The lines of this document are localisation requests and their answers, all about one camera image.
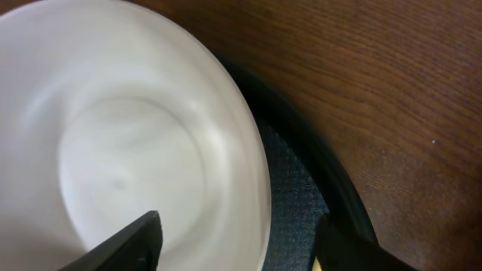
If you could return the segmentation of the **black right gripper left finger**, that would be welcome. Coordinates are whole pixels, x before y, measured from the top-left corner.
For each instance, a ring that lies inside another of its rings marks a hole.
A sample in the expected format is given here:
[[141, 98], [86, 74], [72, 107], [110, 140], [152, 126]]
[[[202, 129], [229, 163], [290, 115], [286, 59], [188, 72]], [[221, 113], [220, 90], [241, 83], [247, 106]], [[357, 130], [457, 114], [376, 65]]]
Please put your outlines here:
[[163, 245], [157, 211], [149, 211], [60, 271], [155, 271]]

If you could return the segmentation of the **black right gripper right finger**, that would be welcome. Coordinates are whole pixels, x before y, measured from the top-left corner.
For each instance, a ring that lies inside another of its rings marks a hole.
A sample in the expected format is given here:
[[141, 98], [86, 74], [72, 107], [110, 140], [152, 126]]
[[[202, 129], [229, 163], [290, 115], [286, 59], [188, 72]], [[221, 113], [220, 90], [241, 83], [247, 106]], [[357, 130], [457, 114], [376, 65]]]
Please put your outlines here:
[[317, 223], [314, 255], [327, 271], [416, 271], [327, 215]]

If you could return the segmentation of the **beige bowl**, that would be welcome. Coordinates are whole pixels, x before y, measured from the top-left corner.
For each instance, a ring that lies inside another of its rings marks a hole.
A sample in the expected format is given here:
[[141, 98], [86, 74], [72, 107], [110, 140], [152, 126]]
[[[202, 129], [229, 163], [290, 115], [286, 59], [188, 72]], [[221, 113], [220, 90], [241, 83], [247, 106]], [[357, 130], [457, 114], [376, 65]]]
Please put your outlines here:
[[124, 1], [1, 17], [1, 268], [57, 270], [144, 213], [160, 270], [260, 270], [270, 178], [233, 78], [173, 21]]

